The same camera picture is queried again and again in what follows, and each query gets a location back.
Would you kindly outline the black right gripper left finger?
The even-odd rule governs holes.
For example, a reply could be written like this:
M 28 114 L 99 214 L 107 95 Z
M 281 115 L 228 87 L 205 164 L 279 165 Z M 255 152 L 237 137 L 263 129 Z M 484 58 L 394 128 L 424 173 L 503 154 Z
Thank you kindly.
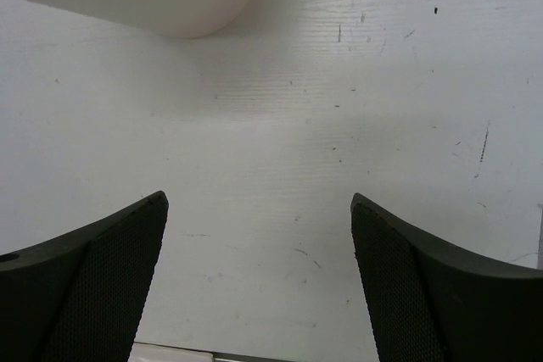
M 1 257 L 3 361 L 127 361 L 160 256 L 155 192 L 90 225 Z

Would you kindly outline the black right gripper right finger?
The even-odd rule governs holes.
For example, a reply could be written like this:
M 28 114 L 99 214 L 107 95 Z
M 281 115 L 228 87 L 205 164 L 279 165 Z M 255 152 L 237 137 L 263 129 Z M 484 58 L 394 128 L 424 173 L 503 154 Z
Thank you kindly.
M 458 247 L 354 195 L 355 258 L 381 361 L 540 361 L 541 270 Z

